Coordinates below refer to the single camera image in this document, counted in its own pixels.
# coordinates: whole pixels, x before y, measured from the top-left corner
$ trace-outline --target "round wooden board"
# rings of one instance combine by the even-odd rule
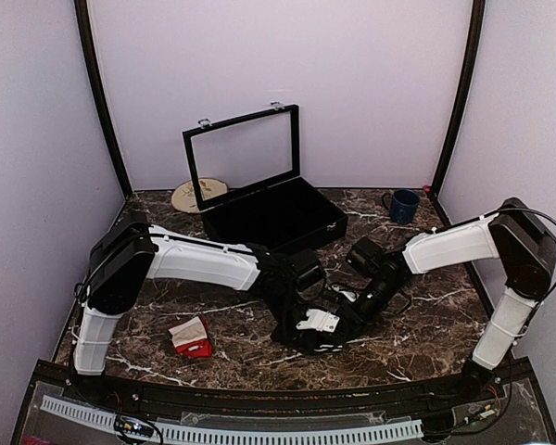
[[[224,182],[211,178],[201,178],[200,188],[204,199],[218,197],[228,191]],[[201,213],[201,210],[197,207],[196,194],[191,181],[177,187],[171,196],[171,205],[174,209],[184,213]]]

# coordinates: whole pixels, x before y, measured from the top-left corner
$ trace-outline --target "black box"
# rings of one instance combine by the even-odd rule
[[[290,134],[284,128],[276,132],[279,123],[289,127]],[[194,150],[195,139],[203,134],[208,141],[201,145],[203,149]],[[346,234],[347,215],[300,177],[297,105],[276,106],[227,121],[202,120],[199,128],[183,132],[183,140],[210,239],[256,243],[292,254],[321,248]],[[239,162],[238,168],[231,169],[231,162]],[[203,165],[210,174],[200,175]],[[268,177],[274,170],[280,172]],[[200,181],[205,183],[206,177],[226,182],[229,192],[204,198]]]

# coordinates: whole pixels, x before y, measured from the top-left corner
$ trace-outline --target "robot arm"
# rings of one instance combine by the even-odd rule
[[[413,274],[467,261],[500,258],[507,274],[504,293],[462,372],[463,390],[477,394],[550,290],[556,238],[526,210],[521,200],[510,198],[492,214],[419,234],[391,252],[383,252],[363,238],[348,253],[347,262],[373,280],[351,303],[351,309],[372,317]]]
[[[261,246],[225,245],[151,226],[142,214],[121,220],[91,250],[89,273],[77,286],[83,305],[74,350],[79,375],[101,375],[121,316],[145,278],[178,278],[250,291],[262,298],[278,327],[272,338],[313,349],[336,330],[338,318],[306,304],[297,291],[323,277],[309,251],[286,257]]]

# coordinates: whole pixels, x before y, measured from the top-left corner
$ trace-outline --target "lavender wall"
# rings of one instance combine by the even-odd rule
[[[488,2],[474,83],[441,200],[452,221],[520,197],[556,218],[556,1]],[[477,264],[493,299],[498,261]],[[529,355],[556,423],[556,293],[517,355]]]
[[[73,2],[0,1],[0,444],[121,203]]]
[[[302,171],[322,186],[430,184],[471,0],[90,2],[135,189],[189,178],[182,131],[301,106]]]

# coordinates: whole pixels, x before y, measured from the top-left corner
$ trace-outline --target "marble surface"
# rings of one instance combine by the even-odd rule
[[[363,286],[344,263],[350,246],[367,235],[384,248],[433,226],[441,226],[422,194],[411,225],[389,221],[380,204],[384,190],[321,190],[349,217],[346,238],[318,251],[330,281]],[[126,211],[146,212],[151,223],[184,235],[206,237],[200,217],[175,211],[171,192],[138,192]],[[308,292],[316,292],[314,286]],[[412,278],[404,289],[412,305],[396,315],[397,296],[382,322],[342,352],[302,356],[270,340],[275,321],[247,293],[183,282],[146,280],[136,305],[120,320],[107,353],[107,373],[169,385],[247,390],[361,388],[458,373],[481,334],[487,316],[461,265]],[[214,355],[179,356],[168,329],[200,315],[209,325]],[[56,362],[70,353],[70,327]]]

